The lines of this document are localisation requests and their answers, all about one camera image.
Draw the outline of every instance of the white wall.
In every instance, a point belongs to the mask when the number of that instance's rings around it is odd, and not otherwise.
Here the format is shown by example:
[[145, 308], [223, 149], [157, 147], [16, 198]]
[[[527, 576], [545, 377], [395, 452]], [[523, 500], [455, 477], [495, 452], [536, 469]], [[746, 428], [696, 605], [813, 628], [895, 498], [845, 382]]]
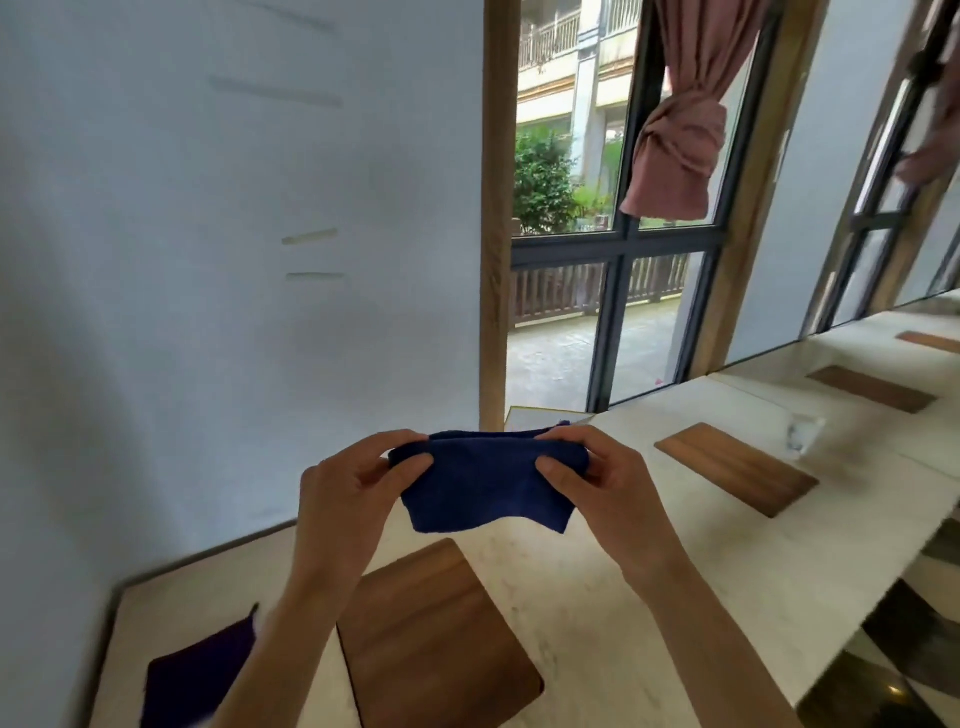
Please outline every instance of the white wall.
[[830, 3], [728, 362], [799, 337], [912, 12]]
[[926, 296], [933, 282], [934, 276], [940, 269], [944, 257], [947, 256], [950, 243], [960, 228], [960, 173], [953, 176], [947, 194], [937, 211], [930, 230], [924, 238], [924, 244], [917, 254], [917, 259], [910, 269], [900, 294], [897, 296], [897, 305], [904, 305]]
[[0, 6], [2, 725], [64, 723], [118, 579], [477, 426], [483, 4], [270, 2]]

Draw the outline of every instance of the curtain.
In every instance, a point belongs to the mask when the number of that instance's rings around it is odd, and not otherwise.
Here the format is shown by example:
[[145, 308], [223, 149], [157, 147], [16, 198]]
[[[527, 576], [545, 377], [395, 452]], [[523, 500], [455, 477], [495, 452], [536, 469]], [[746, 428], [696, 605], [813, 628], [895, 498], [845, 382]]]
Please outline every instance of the curtain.
[[656, 0], [673, 95], [647, 119], [620, 209], [634, 217], [702, 220], [725, 141], [720, 99], [750, 56], [767, 0]]
[[930, 131], [923, 146], [897, 165], [907, 184], [933, 182], [960, 160], [960, 41], [944, 68]]

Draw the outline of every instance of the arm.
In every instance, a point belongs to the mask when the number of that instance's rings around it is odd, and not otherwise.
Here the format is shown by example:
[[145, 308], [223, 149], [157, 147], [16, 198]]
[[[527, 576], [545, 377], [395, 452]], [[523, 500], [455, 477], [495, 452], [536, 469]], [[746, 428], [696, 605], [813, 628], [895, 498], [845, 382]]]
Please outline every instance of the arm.
[[696, 570], [638, 452], [595, 427], [557, 427], [542, 439], [590, 451], [581, 478], [542, 457], [537, 468], [573, 501], [600, 546], [657, 621], [704, 728], [802, 728], [753, 646]]
[[330, 633], [376, 552], [387, 516], [433, 462], [418, 455], [390, 470], [380, 455], [424, 439], [410, 430], [382, 432], [303, 474], [290, 579], [212, 728], [297, 725]]

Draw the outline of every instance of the forearm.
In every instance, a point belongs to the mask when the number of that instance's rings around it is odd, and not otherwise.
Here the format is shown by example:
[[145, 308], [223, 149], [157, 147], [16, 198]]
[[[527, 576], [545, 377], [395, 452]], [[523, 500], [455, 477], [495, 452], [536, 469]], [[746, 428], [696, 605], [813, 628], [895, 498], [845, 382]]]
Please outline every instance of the forearm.
[[650, 607], [703, 728], [802, 728], [753, 646], [688, 558], [678, 559], [654, 586], [632, 586]]
[[343, 603], [334, 594], [284, 595], [211, 728], [294, 728]]

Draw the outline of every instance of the cloth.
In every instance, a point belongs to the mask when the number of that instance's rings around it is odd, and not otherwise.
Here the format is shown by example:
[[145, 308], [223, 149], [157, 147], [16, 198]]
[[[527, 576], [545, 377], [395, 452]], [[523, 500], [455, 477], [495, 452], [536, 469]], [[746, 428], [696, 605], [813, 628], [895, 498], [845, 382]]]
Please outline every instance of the cloth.
[[246, 619], [147, 666], [141, 728], [191, 728], [213, 716], [253, 650], [254, 604]]
[[960, 160], [960, 42], [944, 66], [930, 130], [923, 145], [897, 165], [897, 176], [913, 186], [933, 182]]
[[393, 450], [391, 466], [422, 452], [434, 458], [433, 467], [402, 496], [414, 530], [453, 533], [522, 516], [557, 533], [566, 531], [573, 503], [546, 481], [535, 463], [548, 455], [583, 475], [589, 455], [576, 443], [534, 440], [549, 429], [438, 432], [426, 442]]
[[647, 119], [620, 209], [633, 217], [703, 220], [726, 141], [720, 104], [753, 50], [768, 0], [657, 0], [673, 95]]

